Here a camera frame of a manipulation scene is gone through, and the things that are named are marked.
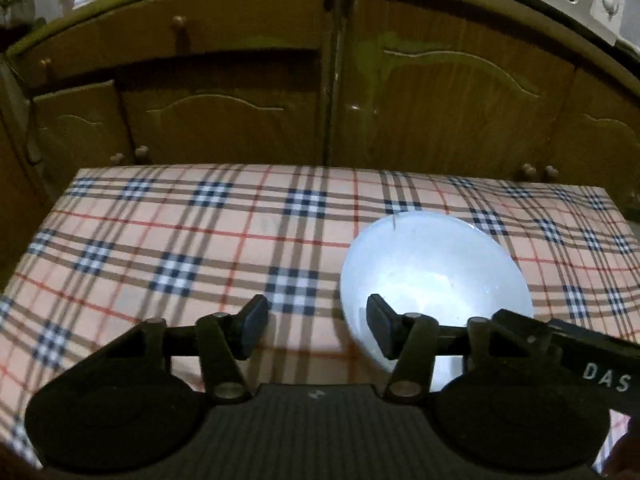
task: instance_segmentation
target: tablecloth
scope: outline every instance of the tablecloth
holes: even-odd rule
[[[638,245],[599,188],[228,164],[81,170],[0,300],[0,434],[36,462],[22,417],[39,387],[142,319],[193,324],[257,293],[272,311],[242,368],[250,385],[383,381],[350,339],[338,279],[358,233],[407,210],[491,235],[537,318],[636,340]],[[197,358],[174,373],[202,387]],[[625,423],[614,414],[600,460]]]

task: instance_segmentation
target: screw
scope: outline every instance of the screw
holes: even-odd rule
[[[389,391],[396,397],[417,397],[422,392],[422,387],[413,381],[396,381],[389,385]]]
[[[220,399],[237,399],[244,395],[244,386],[239,383],[220,383],[213,388],[213,394]]]

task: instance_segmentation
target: plaid tablecloth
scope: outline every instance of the plaid tablecloth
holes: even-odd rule
[[[349,337],[338,279],[358,232],[406,210],[490,234],[537,318],[636,340],[637,243],[599,188],[282,166],[82,170],[0,301],[0,434],[34,462],[22,416],[40,386],[142,319],[193,324],[257,293],[272,314],[249,384],[383,381]],[[202,386],[197,358],[174,368]],[[600,460],[625,424],[613,416]]]

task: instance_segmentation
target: checkered tablecloth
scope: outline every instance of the checkered tablecloth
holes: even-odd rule
[[[0,301],[0,434],[34,461],[22,416],[56,374],[142,319],[193,324],[257,293],[272,313],[243,368],[249,384],[383,381],[349,337],[338,278],[358,232],[406,210],[490,234],[537,318],[636,340],[638,246],[599,188],[283,166],[82,170]],[[174,368],[202,386],[197,358]],[[613,416],[601,460],[625,425]]]

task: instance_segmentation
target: hand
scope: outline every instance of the hand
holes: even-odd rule
[[[616,443],[603,473],[615,480],[640,480],[640,434],[627,433]]]

